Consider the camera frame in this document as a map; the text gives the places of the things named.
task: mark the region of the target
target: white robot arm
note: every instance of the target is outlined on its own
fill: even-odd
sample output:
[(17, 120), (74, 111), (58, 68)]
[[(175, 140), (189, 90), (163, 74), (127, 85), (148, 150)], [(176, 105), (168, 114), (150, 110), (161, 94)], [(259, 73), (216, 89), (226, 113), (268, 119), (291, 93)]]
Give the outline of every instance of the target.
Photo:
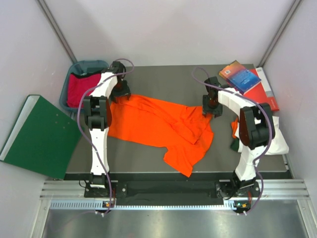
[[(217, 77), (208, 78), (205, 83), (221, 87)], [(269, 128), (264, 115), (254, 103), (238, 97), (236, 94), (239, 92), (234, 88), (219, 91), (206, 86), (206, 89), (208, 95), (203, 96), (204, 115), (210, 113), (218, 117), (222, 115), (222, 106), (225, 105), (239, 117), (239, 137), (243, 143), (243, 149), (239, 164), (233, 172), (230, 189), (235, 192), (247, 190), (255, 184), (255, 166), (258, 166), (259, 161), (257, 160), (255, 165), (253, 161), (264, 152), (268, 143)], [(260, 106), (268, 116), (270, 124), (273, 125), (270, 106), (268, 104), (260, 104)], [(272, 128), (272, 137), (274, 138), (274, 126)]]
[[(220, 104), (231, 109), (239, 118), (241, 108), (255, 106), (250, 101), (237, 97), (235, 94), (238, 94), (239, 92), (237, 92), (234, 88), (227, 88), (227, 90), (233, 92), (234, 94), (219, 91), (218, 101)], [(258, 157), (265, 148), (266, 146), (258, 146), (252, 150), (250, 147), (243, 145), (240, 161), (235, 169), (235, 173), (240, 181), (248, 181), (256, 177), (253, 160)]]
[[(106, 140), (112, 120), (108, 99), (111, 97), (115, 101), (115, 97), (129, 97), (131, 95), (126, 81), (122, 80), (122, 75), (119, 77), (111, 76), (122, 73), (124, 70), (125, 67), (123, 64), (119, 61), (114, 61), (109, 68), (102, 71), (98, 83), (102, 83), (102, 85), (96, 88), (90, 96), (84, 98), (85, 123), (89, 128), (92, 143), (95, 145), (107, 172), (109, 172), (109, 165), (107, 161)], [(92, 179), (95, 179), (95, 181), (90, 182), (90, 187), (105, 188), (105, 171), (99, 162), (94, 148), (92, 150), (93, 163), (91, 174), (93, 176)]]

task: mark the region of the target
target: orange shirt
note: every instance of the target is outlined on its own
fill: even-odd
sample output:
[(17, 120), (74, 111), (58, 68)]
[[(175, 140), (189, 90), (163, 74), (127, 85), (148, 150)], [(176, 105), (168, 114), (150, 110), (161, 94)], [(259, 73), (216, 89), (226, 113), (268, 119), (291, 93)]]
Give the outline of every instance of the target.
[(117, 98), (110, 108), (109, 136), (166, 147), (164, 161), (187, 177), (211, 145), (211, 115), (204, 117), (202, 107), (131, 95), (129, 100)]

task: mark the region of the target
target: teal basket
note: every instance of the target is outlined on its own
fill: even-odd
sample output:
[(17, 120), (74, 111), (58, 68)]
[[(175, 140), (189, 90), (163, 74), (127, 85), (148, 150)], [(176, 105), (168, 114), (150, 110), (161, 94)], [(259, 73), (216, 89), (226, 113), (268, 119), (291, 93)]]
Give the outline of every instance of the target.
[(61, 94), (59, 98), (60, 106), (63, 109), (73, 113), (76, 113), (78, 110), (78, 108), (70, 108), (67, 105), (68, 82), (69, 82), (69, 76), (71, 73), (75, 73), (78, 75), (85, 75), (87, 73), (94, 73), (94, 72), (100, 71), (107, 67), (109, 67), (109, 65), (107, 64), (107, 62), (103, 60), (91, 60), (91, 61), (83, 60), (73, 64), (68, 70), (68, 73), (63, 85), (63, 89), (61, 90)]

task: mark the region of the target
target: gray table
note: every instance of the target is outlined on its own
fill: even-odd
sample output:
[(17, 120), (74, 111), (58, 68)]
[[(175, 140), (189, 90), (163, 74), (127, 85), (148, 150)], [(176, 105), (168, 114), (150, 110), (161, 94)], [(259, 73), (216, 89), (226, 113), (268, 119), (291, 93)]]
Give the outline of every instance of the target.
[[(225, 65), (204, 65), (210, 76)], [(202, 97), (206, 94), (204, 85), (191, 77), (192, 65), (181, 66), (140, 66), (126, 76), (133, 94), (145, 95), (168, 102), (187, 106), (201, 106)], [(206, 75), (197, 71), (196, 75), (204, 81)], [(240, 154), (232, 151), (230, 123), (236, 118), (228, 108), (223, 116), (211, 120), (214, 138), (204, 158), (194, 166), (194, 172), (231, 172), (239, 162)], [(163, 161), (166, 148), (156, 148), (133, 142), (108, 137), (107, 157), (111, 172), (174, 172), (175, 170)], [(88, 173), (92, 164), (91, 146), (84, 138), (79, 141), (69, 163), (68, 173)], [(259, 164), (260, 171), (286, 171), (282, 156), (265, 156)]]
[[(248, 216), (232, 211), (112, 211), (104, 218), (80, 210), (50, 210), (43, 238), (308, 238), (296, 201), (261, 201)], [(60, 229), (54, 233), (50, 229)]]

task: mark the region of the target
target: green binder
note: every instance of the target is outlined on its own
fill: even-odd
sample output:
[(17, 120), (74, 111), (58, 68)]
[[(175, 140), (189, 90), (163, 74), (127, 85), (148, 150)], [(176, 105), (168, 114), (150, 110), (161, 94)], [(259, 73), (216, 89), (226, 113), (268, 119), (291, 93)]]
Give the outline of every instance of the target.
[(42, 96), (29, 95), (0, 152), (0, 161), (63, 179), (80, 137), (75, 121)]

